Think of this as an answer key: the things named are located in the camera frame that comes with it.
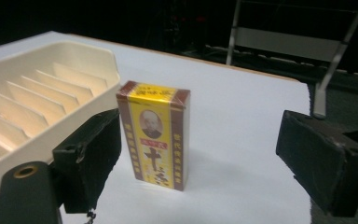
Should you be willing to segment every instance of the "product box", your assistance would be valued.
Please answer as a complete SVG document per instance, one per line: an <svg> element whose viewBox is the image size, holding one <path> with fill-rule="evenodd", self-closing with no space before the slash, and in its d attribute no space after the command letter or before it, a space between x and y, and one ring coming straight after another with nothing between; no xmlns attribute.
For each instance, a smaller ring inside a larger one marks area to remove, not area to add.
<svg viewBox="0 0 358 224"><path fill-rule="evenodd" d="M135 177L184 190L190 91L129 81L117 102Z"/></svg>

